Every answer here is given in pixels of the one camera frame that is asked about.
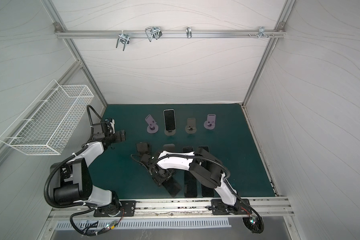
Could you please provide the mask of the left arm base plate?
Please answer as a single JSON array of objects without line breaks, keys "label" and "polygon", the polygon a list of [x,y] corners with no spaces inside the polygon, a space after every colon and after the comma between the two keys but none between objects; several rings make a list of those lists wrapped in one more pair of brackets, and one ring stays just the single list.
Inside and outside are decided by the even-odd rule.
[{"label": "left arm base plate", "polygon": [[109,204],[95,210],[94,217],[113,218],[113,217],[133,217],[135,214],[136,201],[119,201],[118,204]]}]

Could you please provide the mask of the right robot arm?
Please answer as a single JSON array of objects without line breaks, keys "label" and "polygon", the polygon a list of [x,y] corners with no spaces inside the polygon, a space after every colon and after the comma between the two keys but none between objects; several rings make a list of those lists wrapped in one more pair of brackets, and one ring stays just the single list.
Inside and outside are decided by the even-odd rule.
[{"label": "right robot arm", "polygon": [[173,175],[176,170],[182,170],[190,173],[203,186],[214,189],[225,205],[236,207],[240,202],[237,191],[228,181],[231,172],[203,148],[189,153],[161,151],[153,156],[143,154],[140,164],[147,169],[158,186],[169,186],[169,192],[173,196],[181,190],[181,186],[173,181]]}]

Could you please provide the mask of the phone from lilac back stand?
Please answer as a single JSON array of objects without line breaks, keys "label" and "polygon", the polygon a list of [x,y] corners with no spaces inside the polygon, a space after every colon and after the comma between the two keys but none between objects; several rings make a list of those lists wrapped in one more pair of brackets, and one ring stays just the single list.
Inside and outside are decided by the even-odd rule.
[{"label": "phone from lilac back stand", "polygon": [[198,196],[197,180],[191,172],[184,172],[184,195],[186,198],[196,198]]}]

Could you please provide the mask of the phone from lilac front stand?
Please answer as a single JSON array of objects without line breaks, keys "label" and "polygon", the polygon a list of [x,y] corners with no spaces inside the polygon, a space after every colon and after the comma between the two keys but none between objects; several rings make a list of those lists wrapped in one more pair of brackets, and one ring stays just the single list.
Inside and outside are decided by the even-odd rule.
[{"label": "phone from lilac front stand", "polygon": [[198,148],[200,148],[200,149],[204,149],[204,151],[206,151],[206,152],[210,152],[210,148],[209,148],[209,146],[198,146]]}]

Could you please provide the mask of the phone from lilac stand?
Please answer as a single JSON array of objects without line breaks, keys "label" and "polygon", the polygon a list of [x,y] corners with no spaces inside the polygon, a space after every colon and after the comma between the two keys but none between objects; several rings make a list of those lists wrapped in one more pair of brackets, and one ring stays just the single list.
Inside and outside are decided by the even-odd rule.
[{"label": "phone from lilac stand", "polygon": [[198,148],[200,148],[200,149],[204,149],[204,151],[206,151],[206,152],[210,152],[210,148],[209,148],[209,146],[198,146]]},{"label": "phone from lilac stand", "polygon": [[184,195],[186,198],[196,198],[198,196],[197,180],[191,172],[184,172]]}]

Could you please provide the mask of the wooden round phone stand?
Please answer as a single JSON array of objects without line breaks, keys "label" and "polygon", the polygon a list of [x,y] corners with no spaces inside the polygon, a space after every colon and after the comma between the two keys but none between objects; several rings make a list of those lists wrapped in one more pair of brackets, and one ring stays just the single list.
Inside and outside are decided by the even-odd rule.
[{"label": "wooden round phone stand", "polygon": [[165,144],[163,145],[163,150],[170,153],[174,153],[176,151],[176,147],[174,144]]}]

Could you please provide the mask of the lilac front phone stand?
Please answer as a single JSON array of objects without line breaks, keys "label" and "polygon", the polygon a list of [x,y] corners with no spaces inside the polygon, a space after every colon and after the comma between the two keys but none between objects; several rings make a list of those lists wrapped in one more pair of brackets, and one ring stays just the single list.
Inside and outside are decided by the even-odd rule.
[{"label": "lilac front phone stand", "polygon": [[154,118],[151,115],[148,115],[145,118],[146,123],[148,124],[147,126],[147,132],[149,134],[155,134],[158,132],[159,130],[159,126],[157,124],[157,122],[154,120]]}]

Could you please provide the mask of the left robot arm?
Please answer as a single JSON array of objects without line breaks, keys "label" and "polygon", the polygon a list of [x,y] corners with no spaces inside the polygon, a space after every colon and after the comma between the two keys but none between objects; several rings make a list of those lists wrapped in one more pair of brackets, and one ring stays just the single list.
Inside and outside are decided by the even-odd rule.
[{"label": "left robot arm", "polygon": [[121,202],[114,191],[104,190],[93,184],[89,166],[112,144],[125,141],[126,133],[124,130],[115,130],[114,119],[94,124],[91,130],[94,132],[79,151],[50,167],[43,194],[51,207],[121,208]]}]

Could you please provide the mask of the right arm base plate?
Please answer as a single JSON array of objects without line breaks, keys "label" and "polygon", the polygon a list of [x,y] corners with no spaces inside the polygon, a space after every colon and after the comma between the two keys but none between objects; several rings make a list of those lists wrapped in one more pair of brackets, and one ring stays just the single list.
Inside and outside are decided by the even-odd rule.
[{"label": "right arm base plate", "polygon": [[253,211],[250,209],[250,201],[248,199],[236,200],[236,203],[226,205],[220,199],[212,199],[211,206],[208,207],[213,215],[251,215]]}]

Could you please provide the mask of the phone from grey stand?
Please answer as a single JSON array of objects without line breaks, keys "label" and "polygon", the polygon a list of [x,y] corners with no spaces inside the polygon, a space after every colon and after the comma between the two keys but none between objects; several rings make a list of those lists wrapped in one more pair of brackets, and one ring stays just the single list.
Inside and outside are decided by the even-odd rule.
[{"label": "phone from grey stand", "polygon": [[215,190],[204,185],[201,185],[201,193],[203,198],[213,198],[215,196]]}]

